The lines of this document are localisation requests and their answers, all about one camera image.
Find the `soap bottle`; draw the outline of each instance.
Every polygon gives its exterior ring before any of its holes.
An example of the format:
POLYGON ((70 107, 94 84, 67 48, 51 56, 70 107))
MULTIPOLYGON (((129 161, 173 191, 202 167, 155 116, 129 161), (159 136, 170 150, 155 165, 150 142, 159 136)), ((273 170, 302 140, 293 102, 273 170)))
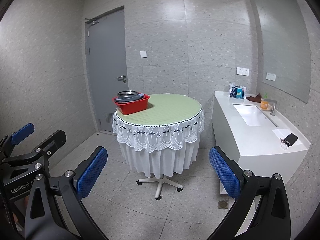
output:
POLYGON ((264 101, 263 100, 264 98, 261 98, 260 107, 261 107, 261 109, 267 110, 268 109, 268 101, 264 101))

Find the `door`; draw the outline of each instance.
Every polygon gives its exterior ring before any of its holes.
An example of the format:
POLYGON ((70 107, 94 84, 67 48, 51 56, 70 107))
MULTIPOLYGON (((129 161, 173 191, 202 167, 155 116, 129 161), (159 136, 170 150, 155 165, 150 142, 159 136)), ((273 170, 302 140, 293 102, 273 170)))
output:
POLYGON ((128 90, 124 43, 124 10, 117 11, 89 24, 87 69, 98 125, 112 131, 116 105, 112 98, 128 90))

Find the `brown cloth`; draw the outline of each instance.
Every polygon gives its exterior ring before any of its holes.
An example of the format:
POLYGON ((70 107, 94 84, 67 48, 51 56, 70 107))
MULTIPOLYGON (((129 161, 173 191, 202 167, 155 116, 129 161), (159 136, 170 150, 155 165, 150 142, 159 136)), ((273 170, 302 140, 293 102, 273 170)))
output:
POLYGON ((260 93, 255 98, 254 97, 245 97, 245 98, 247 98, 249 101, 252 101, 252 102, 261 103, 260 93))

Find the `textured blue pad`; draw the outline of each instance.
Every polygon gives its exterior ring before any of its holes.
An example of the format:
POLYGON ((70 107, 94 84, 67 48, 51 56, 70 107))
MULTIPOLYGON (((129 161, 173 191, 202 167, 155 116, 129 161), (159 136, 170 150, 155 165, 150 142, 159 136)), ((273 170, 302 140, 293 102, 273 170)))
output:
POLYGON ((214 147, 209 152, 209 160, 228 195, 238 199, 240 196, 240 182, 214 147))
POLYGON ((34 131, 35 131, 35 127, 33 126, 33 124, 31 123, 26 124, 24 127, 22 127, 19 131, 15 132, 11 136, 11 144, 18 145, 30 134, 32 134, 34 131))
POLYGON ((100 172, 104 165, 106 165, 107 159, 107 150, 102 148, 77 182, 77 196, 79 199, 89 195, 93 185, 100 175, 100 172))

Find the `white lace tablecloth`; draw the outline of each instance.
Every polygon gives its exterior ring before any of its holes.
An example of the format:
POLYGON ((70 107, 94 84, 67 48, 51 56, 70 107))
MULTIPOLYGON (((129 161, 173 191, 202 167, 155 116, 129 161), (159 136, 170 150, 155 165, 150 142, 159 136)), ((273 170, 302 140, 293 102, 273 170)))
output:
POLYGON ((147 177, 182 173, 196 160, 204 130, 202 107, 192 98, 175 94, 150 95, 149 103, 147 110, 134 114, 115 111, 112 128, 121 152, 131 169, 147 177))

